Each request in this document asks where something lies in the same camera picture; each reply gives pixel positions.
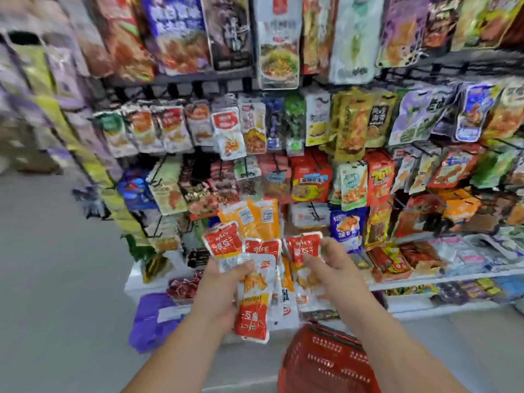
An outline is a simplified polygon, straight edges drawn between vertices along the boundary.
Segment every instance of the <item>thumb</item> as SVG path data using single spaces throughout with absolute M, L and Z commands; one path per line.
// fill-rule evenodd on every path
M 333 269 L 320 258 L 304 254 L 304 264 L 309 267 L 324 284 L 326 284 L 333 275 Z
M 230 271 L 226 272 L 225 276 L 228 280 L 239 282 L 243 280 L 246 275 L 255 271 L 255 263 L 250 259 L 243 264 L 235 266 Z

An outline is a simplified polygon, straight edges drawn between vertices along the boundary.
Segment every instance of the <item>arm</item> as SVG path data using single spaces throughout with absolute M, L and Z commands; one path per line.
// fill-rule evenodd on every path
M 220 274 L 215 260 L 207 264 L 191 313 L 167 338 L 121 393 L 198 393 L 222 338 L 233 327 L 236 284 L 252 262 Z
M 322 242 L 322 257 L 306 265 L 326 287 L 345 325 L 360 339 L 382 393 L 468 393 L 442 363 L 373 297 L 344 247 Z

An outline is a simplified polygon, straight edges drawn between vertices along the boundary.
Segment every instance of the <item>hand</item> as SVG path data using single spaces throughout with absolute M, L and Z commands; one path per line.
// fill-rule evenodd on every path
M 342 244 L 333 238 L 324 238 L 322 258 L 325 262 L 304 255 L 304 263 L 320 279 L 326 296 L 335 305 L 344 324 L 348 325 L 353 313 L 378 302 Z
M 219 330 L 220 338 L 224 337 L 235 322 L 236 285 L 254 270 L 255 265 L 250 260 L 220 273 L 217 261 L 210 259 L 198 286 L 190 317 L 210 325 L 213 330 Z

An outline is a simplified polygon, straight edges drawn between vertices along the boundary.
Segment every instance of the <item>person's left hand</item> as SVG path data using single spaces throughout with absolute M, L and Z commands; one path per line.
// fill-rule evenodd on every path
M 191 307 L 190 316 L 220 330 L 221 337 L 231 331 L 237 309 L 234 304 L 236 285 L 255 270 L 252 260 L 239 264 L 226 273 L 220 273 L 219 264 L 210 259 Z

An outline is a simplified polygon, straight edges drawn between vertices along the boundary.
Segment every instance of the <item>purple bag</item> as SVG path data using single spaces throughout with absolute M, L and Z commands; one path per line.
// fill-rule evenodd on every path
M 173 299 L 165 293 L 151 293 L 141 297 L 127 341 L 129 346 L 141 354 L 160 347 L 183 320 L 179 318 L 157 323 L 160 309 L 173 306 Z

